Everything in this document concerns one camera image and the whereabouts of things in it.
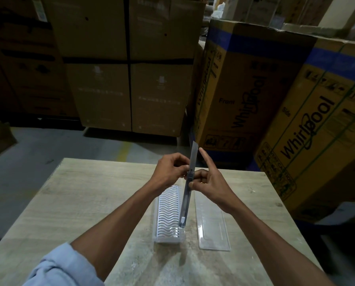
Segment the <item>wooden table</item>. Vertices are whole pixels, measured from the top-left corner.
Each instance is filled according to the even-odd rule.
[[[42,256],[108,215],[151,177],[154,168],[65,158],[0,242],[0,285],[21,285]],[[260,219],[319,266],[265,173],[221,172]],[[181,245],[152,242],[154,206],[135,228],[106,285],[271,285],[230,215],[225,214],[225,221],[232,250],[199,250],[194,194],[187,239]]]

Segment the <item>light blue shirt sleeve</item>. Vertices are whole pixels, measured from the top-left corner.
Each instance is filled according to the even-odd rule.
[[[45,255],[23,286],[104,286],[93,265],[68,243]]]

